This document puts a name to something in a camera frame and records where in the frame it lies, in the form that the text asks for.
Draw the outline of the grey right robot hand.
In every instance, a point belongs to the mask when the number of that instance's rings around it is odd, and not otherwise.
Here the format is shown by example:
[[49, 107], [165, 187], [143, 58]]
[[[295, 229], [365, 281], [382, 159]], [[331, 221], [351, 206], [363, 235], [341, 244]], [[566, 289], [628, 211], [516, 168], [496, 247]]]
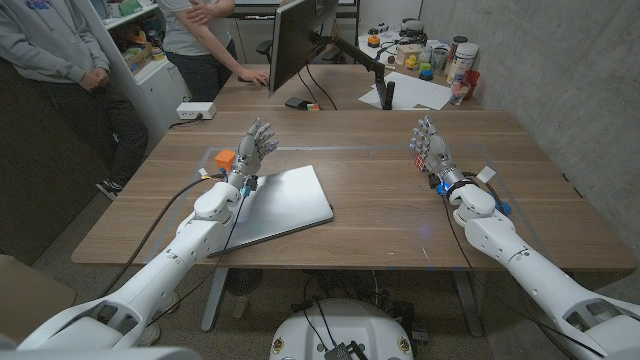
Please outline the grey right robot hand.
[[464, 179], [448, 145], [428, 116], [420, 119], [413, 129], [409, 147], [416, 152], [417, 167], [427, 174], [431, 189], [440, 187], [446, 192], [450, 186]]

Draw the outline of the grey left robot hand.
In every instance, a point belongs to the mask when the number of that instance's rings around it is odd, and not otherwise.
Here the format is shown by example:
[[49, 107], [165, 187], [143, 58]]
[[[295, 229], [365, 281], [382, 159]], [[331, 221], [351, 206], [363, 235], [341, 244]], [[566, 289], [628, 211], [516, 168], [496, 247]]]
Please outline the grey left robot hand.
[[273, 139], [275, 133], [270, 128], [270, 123], [262, 123], [260, 118], [256, 118], [241, 138], [237, 158], [228, 175], [230, 185], [242, 188], [249, 177], [258, 173], [262, 160], [277, 148], [279, 141]]

